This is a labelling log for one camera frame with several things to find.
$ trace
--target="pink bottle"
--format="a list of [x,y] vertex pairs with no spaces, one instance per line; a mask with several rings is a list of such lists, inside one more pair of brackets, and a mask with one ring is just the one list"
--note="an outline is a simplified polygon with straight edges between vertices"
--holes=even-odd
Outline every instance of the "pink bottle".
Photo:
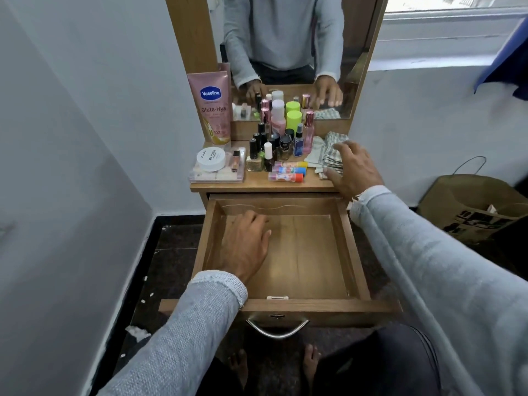
[[304,123],[304,147],[302,148],[303,154],[310,154],[312,152],[312,143],[314,142],[314,112],[308,110],[306,112],[306,121]]
[[273,132],[284,135],[286,119],[284,118],[284,101],[273,100],[271,103],[271,129]]

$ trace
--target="clear plastic box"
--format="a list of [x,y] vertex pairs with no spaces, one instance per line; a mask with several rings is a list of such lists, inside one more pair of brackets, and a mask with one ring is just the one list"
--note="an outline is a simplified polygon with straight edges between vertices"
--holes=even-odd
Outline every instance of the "clear plastic box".
[[[189,182],[191,183],[237,183],[244,181],[244,170],[246,168],[246,149],[244,147],[225,148],[225,166],[215,172],[202,170],[195,161],[193,169],[189,172]],[[233,152],[240,151],[240,160],[236,172],[233,172]]]

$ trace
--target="vaseline logo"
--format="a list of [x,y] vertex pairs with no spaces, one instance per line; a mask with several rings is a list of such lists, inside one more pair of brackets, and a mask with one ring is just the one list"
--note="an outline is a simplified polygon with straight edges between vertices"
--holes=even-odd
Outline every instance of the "vaseline logo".
[[222,93],[220,92],[220,89],[215,86],[207,86],[204,87],[202,90],[200,90],[200,95],[202,99],[204,100],[218,100],[222,97]]

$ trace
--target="grey sweater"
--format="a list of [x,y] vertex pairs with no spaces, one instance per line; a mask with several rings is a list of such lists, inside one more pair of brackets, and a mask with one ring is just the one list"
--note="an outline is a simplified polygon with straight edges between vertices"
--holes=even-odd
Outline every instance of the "grey sweater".
[[341,0],[224,0],[224,45],[237,87],[259,79],[250,60],[278,71],[313,64],[316,77],[340,77]]
[[[528,282],[410,211],[385,186],[363,192],[351,218],[426,327],[461,393],[528,395]],[[167,324],[99,394],[194,395],[246,299],[235,276],[202,271]]]

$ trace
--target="green cap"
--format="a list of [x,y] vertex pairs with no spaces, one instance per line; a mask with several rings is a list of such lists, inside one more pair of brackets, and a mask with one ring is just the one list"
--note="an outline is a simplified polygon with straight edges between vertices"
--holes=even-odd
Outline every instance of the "green cap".
[[286,103],[286,114],[290,111],[300,111],[300,104],[297,101],[288,101]]
[[286,114],[286,129],[293,129],[297,132],[297,125],[303,120],[303,114],[300,111],[290,111]]

